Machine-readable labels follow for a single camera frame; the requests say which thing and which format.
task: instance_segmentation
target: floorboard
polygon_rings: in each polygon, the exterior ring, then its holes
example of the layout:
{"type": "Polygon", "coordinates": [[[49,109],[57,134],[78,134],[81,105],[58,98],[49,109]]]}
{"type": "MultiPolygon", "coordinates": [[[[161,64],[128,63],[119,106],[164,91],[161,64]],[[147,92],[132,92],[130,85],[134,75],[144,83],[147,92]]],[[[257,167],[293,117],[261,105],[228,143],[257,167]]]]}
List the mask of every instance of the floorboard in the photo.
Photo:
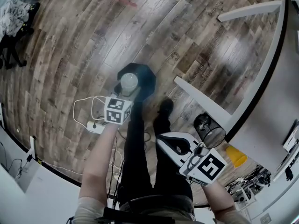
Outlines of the floorboard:
{"type": "MultiPolygon", "coordinates": [[[[278,16],[255,15],[224,23],[217,16],[265,1],[270,0],[40,0],[35,32],[20,49],[28,65],[0,72],[7,128],[26,147],[29,136],[36,136],[40,159],[82,173],[98,135],[74,122],[74,101],[108,95],[125,65],[147,64],[157,76],[156,92],[144,107],[146,131],[151,134],[146,157],[154,183],[152,121],[161,100],[167,96],[174,101],[171,129],[199,139],[193,121],[203,109],[173,79],[182,77],[233,113],[263,64],[278,16]]],[[[91,101],[78,103],[75,117],[87,123],[90,107],[91,101]]],[[[94,113],[101,115],[102,108],[97,105],[94,113]]],[[[121,127],[124,136],[126,127],[121,127]]],[[[125,140],[117,138],[117,149],[123,153],[125,140]]],[[[256,167],[249,159],[233,168],[227,146],[223,142],[217,147],[229,162],[219,178],[224,185],[256,167]]],[[[115,164],[121,164],[118,153],[115,164]]],[[[78,174],[60,171],[81,180],[78,174]]],[[[192,190],[194,203],[205,204],[201,187],[193,183],[192,190]]]]}

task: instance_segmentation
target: forearm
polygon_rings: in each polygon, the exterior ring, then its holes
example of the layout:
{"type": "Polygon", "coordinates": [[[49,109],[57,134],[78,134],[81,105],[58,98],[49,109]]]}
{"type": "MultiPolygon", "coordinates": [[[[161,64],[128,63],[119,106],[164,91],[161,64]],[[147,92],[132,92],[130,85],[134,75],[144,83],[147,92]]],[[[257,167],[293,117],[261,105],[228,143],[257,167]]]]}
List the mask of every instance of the forearm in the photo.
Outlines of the forearm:
{"type": "Polygon", "coordinates": [[[118,125],[107,124],[86,160],[80,197],[88,196],[100,200],[107,199],[106,177],[118,125]]]}
{"type": "Polygon", "coordinates": [[[225,212],[235,210],[235,203],[232,196],[221,186],[218,181],[206,187],[202,187],[210,207],[216,219],[220,220],[225,212]]]}

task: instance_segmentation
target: black mesh trash can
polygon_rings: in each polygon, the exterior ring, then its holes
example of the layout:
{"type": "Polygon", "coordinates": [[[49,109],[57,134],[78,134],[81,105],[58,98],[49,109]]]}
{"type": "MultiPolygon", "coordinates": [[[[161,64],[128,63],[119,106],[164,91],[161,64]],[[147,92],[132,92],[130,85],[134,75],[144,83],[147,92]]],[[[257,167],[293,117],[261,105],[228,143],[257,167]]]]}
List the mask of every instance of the black mesh trash can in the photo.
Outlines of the black mesh trash can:
{"type": "Polygon", "coordinates": [[[219,146],[226,135],[225,130],[207,113],[200,114],[195,118],[194,128],[207,148],[219,146]]]}

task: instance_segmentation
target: yellow object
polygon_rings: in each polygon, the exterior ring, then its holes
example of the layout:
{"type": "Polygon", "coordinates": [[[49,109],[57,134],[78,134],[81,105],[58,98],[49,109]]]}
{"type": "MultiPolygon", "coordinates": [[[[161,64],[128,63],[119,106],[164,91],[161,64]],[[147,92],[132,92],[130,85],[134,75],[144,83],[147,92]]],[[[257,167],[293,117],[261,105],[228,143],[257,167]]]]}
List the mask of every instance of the yellow object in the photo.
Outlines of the yellow object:
{"type": "Polygon", "coordinates": [[[245,154],[231,145],[226,149],[226,153],[231,159],[235,168],[242,166],[242,164],[244,164],[247,160],[247,156],[245,154]]]}

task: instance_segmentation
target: wire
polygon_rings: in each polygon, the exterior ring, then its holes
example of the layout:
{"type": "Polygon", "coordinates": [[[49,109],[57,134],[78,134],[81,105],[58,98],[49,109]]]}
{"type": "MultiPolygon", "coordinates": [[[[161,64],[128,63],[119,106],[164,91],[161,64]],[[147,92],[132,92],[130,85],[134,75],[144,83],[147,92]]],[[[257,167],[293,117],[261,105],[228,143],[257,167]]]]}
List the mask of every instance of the wire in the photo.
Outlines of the wire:
{"type": "Polygon", "coordinates": [[[98,101],[100,101],[100,102],[102,102],[103,104],[105,104],[105,102],[102,101],[101,99],[99,99],[98,97],[106,98],[105,96],[101,96],[101,95],[98,95],[98,96],[94,96],[94,97],[93,97],[91,114],[92,114],[92,118],[93,118],[94,120],[102,120],[102,119],[105,119],[105,118],[98,118],[98,119],[96,119],[96,118],[93,117],[93,102],[94,102],[94,99],[97,99],[98,101]]]}
{"type": "Polygon", "coordinates": [[[121,163],[120,174],[119,174],[119,176],[118,176],[118,178],[117,178],[117,183],[116,183],[115,191],[114,191],[114,194],[113,194],[113,196],[114,196],[116,199],[115,199],[115,202],[113,202],[112,209],[115,209],[115,207],[116,207],[117,198],[118,198],[118,184],[119,184],[120,176],[122,175],[122,167],[123,167],[123,163],[124,163],[124,162],[125,162],[125,161],[122,161],[122,163],[121,163]]]}
{"type": "Polygon", "coordinates": [[[10,167],[9,167],[9,169],[8,169],[8,172],[9,172],[9,170],[11,169],[11,167],[12,167],[14,161],[16,161],[16,160],[20,160],[20,161],[21,161],[20,165],[22,165],[22,159],[14,159],[14,160],[11,162],[11,165],[10,165],[10,167]]]}
{"type": "MultiPolygon", "coordinates": [[[[122,155],[121,155],[120,151],[118,151],[118,150],[116,150],[116,149],[114,149],[114,148],[113,148],[112,150],[114,150],[114,151],[116,151],[116,152],[119,153],[119,155],[121,156],[121,164],[122,164],[122,155]]],[[[115,166],[111,161],[110,161],[109,165],[111,165],[111,166],[117,168],[118,170],[121,169],[121,167],[115,166]]]]}
{"type": "Polygon", "coordinates": [[[64,169],[64,170],[66,170],[66,171],[69,171],[69,172],[72,172],[72,173],[75,173],[75,174],[78,174],[78,175],[83,175],[83,174],[80,174],[80,173],[76,173],[76,172],[74,172],[74,171],[71,171],[71,170],[69,170],[69,169],[66,169],[66,168],[63,168],[63,167],[56,166],[56,165],[54,165],[54,164],[49,164],[49,163],[47,163],[47,162],[45,162],[45,161],[41,161],[41,162],[43,162],[43,163],[45,163],[45,164],[47,164],[47,165],[49,165],[49,166],[52,166],[52,167],[62,168],[62,169],[64,169]]]}
{"type": "Polygon", "coordinates": [[[24,168],[26,167],[28,161],[25,163],[25,165],[22,167],[22,165],[20,164],[20,167],[19,167],[19,173],[17,174],[17,176],[15,177],[16,179],[20,178],[22,176],[22,171],[24,170],[24,168]]]}
{"type": "MultiPolygon", "coordinates": [[[[91,99],[91,98],[93,99],[93,101],[94,101],[94,99],[96,98],[96,99],[99,100],[100,102],[105,103],[104,101],[102,101],[101,99],[99,99],[99,98],[97,98],[97,97],[103,97],[103,98],[106,98],[105,96],[100,96],[100,95],[98,95],[98,96],[90,96],[90,97],[87,97],[87,98],[85,98],[85,99],[78,99],[78,100],[76,100],[76,101],[74,102],[74,106],[73,106],[73,119],[74,119],[74,121],[75,121],[76,123],[82,125],[85,129],[87,129],[88,131],[90,131],[90,132],[92,132],[92,133],[96,133],[96,132],[89,130],[89,129],[87,128],[87,126],[85,126],[84,124],[80,123],[79,121],[77,121],[77,120],[75,119],[75,104],[76,104],[78,101],[84,101],[84,100],[91,99]]],[[[105,119],[105,118],[95,119],[95,118],[93,117],[93,101],[92,101],[92,108],[91,108],[91,115],[92,115],[92,118],[93,118],[94,120],[102,120],[102,119],[105,119]]]]}
{"type": "MultiPolygon", "coordinates": [[[[119,133],[119,135],[120,135],[124,140],[127,139],[126,137],[122,136],[122,134],[121,134],[121,132],[120,132],[119,130],[117,130],[117,132],[119,133]]],[[[148,138],[147,140],[145,140],[144,142],[148,142],[148,141],[150,141],[150,140],[151,140],[151,135],[150,135],[150,133],[147,132],[147,131],[144,131],[144,133],[146,133],[146,134],[149,135],[149,138],[148,138]]]]}
{"type": "Polygon", "coordinates": [[[98,119],[96,119],[96,120],[94,121],[94,124],[93,124],[94,126],[95,126],[95,124],[97,123],[97,120],[99,120],[99,118],[105,118],[105,117],[104,117],[104,116],[99,116],[98,119]]]}
{"type": "Polygon", "coordinates": [[[2,145],[3,149],[4,149],[4,155],[5,155],[5,168],[7,169],[7,157],[6,157],[6,150],[4,145],[2,144],[2,142],[0,142],[0,144],[2,145]]]}

